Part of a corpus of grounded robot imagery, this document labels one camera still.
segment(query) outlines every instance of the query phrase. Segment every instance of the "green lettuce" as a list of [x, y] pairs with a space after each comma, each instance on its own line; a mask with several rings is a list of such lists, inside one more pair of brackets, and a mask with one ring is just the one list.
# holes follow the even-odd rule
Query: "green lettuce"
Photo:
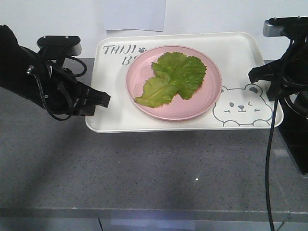
[[145, 82], [142, 96], [134, 99], [151, 108], [170, 103], [177, 93], [189, 100], [201, 86], [206, 72], [199, 58], [180, 52], [163, 54], [157, 63], [152, 63], [152, 69], [155, 77]]

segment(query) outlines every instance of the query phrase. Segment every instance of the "white tray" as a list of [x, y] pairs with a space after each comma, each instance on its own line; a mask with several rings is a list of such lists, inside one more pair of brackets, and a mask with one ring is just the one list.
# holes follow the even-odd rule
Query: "white tray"
[[[125, 86], [129, 65], [144, 50], [162, 45], [197, 49], [218, 66], [223, 92], [204, 114], [185, 121], [164, 121], [145, 114], [131, 102]], [[270, 83], [250, 85], [248, 78], [251, 68], [263, 64], [254, 38], [243, 32], [104, 39], [97, 47], [91, 86], [107, 92], [111, 99], [108, 108], [97, 106], [94, 115], [86, 117], [86, 124], [100, 133], [270, 128], [273, 102], [266, 96]], [[241, 105], [246, 112], [236, 112]], [[279, 105], [275, 126], [282, 120]]]

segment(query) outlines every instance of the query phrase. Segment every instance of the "floor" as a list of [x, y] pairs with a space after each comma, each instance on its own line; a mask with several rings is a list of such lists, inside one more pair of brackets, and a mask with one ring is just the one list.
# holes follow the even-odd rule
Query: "floor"
[[[307, 231], [308, 223], [275, 223], [279, 231]], [[270, 231], [267, 222], [150, 219], [0, 218], [0, 231]]]

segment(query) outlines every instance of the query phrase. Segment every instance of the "cartoon bear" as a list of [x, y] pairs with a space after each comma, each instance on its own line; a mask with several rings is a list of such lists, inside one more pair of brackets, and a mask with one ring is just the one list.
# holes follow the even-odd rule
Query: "cartoon bear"
[[243, 89], [222, 86], [213, 115], [224, 127], [268, 126], [272, 108], [261, 97], [262, 93], [262, 88], [256, 84], [248, 84]]

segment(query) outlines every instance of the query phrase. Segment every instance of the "pink plate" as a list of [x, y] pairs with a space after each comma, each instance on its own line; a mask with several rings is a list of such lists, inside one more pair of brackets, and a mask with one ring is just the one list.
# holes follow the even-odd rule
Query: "pink plate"
[[[170, 104], [157, 108], [135, 103], [134, 98], [143, 93], [145, 81], [154, 76], [152, 62], [157, 62], [166, 52], [182, 52], [187, 56], [198, 57], [207, 66], [201, 87], [189, 100], [183, 100], [177, 94]], [[195, 49], [176, 45], [162, 46], [148, 50], [134, 60], [127, 72], [126, 88], [133, 103], [145, 113], [163, 120], [185, 120], [201, 115], [216, 102], [221, 92], [221, 75], [213, 61]]]

